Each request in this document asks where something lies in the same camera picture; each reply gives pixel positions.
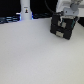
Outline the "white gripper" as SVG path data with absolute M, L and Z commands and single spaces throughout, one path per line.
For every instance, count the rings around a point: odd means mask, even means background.
M 73 28 L 78 17 L 84 17 L 84 0 L 58 0 L 56 11 L 60 23 L 64 16 L 76 16 L 71 24 L 71 28 Z

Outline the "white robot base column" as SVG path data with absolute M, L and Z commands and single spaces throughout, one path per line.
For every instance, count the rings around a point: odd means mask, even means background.
M 21 3 L 21 19 L 31 20 L 32 12 L 30 9 L 30 0 L 20 0 Z

